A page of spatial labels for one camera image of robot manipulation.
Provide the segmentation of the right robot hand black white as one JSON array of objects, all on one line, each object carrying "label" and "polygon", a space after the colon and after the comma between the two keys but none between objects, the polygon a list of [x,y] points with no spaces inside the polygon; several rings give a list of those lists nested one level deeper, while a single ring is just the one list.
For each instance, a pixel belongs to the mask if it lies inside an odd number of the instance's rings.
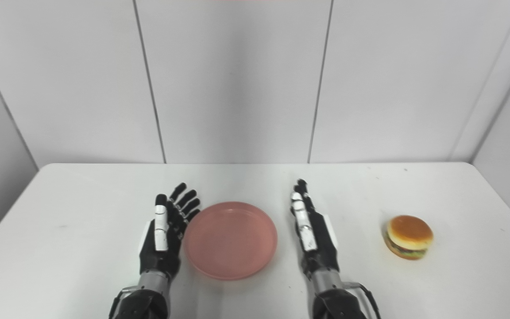
[{"label": "right robot hand black white", "polygon": [[310,198],[307,183],[298,179],[290,196],[290,212],[295,218],[295,232],[303,252],[301,268],[311,279],[318,270],[339,271],[337,249],[324,215]]}]

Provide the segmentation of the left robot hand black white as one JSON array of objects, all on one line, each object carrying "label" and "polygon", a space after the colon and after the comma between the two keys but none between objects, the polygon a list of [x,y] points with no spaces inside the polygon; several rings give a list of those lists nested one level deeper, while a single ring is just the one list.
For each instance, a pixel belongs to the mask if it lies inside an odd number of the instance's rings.
[{"label": "left robot hand black white", "polygon": [[177,185],[172,194],[158,194],[154,217],[149,222],[139,253],[140,274],[159,271],[170,281],[180,270],[179,254],[185,232],[200,212],[200,198],[186,183]]}]

